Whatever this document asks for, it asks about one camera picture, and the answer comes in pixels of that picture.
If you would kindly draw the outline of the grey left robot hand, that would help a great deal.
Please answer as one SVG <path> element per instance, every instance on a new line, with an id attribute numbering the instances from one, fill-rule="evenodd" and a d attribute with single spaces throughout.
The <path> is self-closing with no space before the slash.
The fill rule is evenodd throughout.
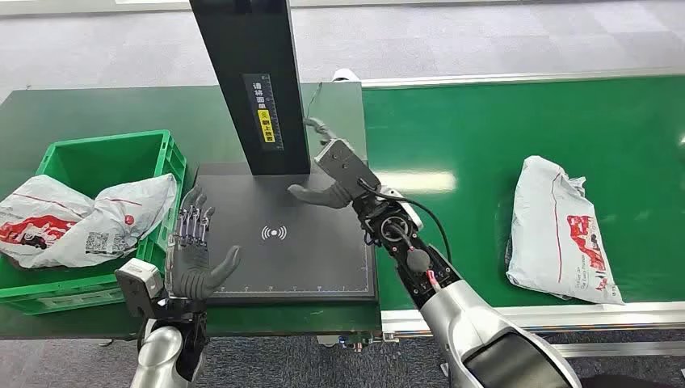
<path id="1" fill-rule="evenodd" d="M 208 232 L 215 209 L 205 208 L 206 200 L 202 187 L 196 185 L 181 201 L 166 270 L 166 282 L 174 297 L 208 299 L 241 263 L 239 245 L 230 247 L 220 263 L 210 263 Z"/>

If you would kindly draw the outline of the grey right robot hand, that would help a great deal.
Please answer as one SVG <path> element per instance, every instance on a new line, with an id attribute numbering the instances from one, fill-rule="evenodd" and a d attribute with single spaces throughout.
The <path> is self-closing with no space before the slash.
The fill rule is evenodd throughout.
<path id="1" fill-rule="evenodd" d="M 311 127 L 320 137 L 321 146 L 325 147 L 334 139 L 334 134 L 318 118 L 304 118 L 305 127 Z M 291 184 L 288 192 L 299 201 L 309 205 L 325 206 L 331 209 L 343 209 L 352 202 L 351 194 L 337 181 L 326 189 L 308 189 L 298 184 Z"/>

